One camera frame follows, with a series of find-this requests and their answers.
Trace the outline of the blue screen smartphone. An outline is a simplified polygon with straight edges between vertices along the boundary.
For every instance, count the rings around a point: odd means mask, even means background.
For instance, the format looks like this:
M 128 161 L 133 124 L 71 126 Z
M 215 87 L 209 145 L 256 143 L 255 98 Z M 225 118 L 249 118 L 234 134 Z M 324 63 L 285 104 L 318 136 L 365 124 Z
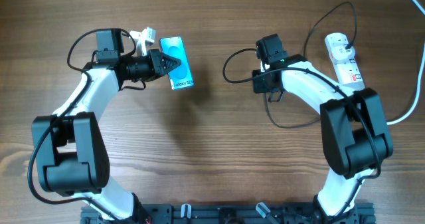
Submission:
M 159 40 L 163 53 L 173 58 L 173 70 L 168 73 L 171 88 L 181 90 L 191 88 L 195 85 L 191 67 L 181 37 L 164 37 Z

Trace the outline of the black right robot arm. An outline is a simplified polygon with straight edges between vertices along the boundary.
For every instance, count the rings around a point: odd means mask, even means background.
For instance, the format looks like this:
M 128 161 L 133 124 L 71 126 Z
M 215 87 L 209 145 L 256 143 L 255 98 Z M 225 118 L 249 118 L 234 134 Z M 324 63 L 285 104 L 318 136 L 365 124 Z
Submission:
M 354 208 L 367 179 L 376 179 L 393 153 L 381 100 L 371 88 L 337 84 L 301 55 L 290 56 L 277 34 L 256 41 L 261 67 L 252 77 L 259 93 L 289 92 L 319 115 L 323 153 L 330 167 L 315 202 L 318 220 L 334 223 Z

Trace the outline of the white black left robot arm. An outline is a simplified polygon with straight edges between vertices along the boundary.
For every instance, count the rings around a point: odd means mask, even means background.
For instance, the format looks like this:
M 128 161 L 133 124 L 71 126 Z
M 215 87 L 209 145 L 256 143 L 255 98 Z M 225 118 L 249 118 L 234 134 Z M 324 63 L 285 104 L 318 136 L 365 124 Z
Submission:
M 34 150 L 27 170 L 32 195 L 50 205 L 83 201 L 83 222 L 152 223 L 137 195 L 110 175 L 110 160 L 98 125 L 109 101 L 133 83 L 154 81 L 181 65 L 158 49 L 155 29 L 95 29 L 97 48 L 79 69 L 81 81 L 51 115 L 32 123 Z

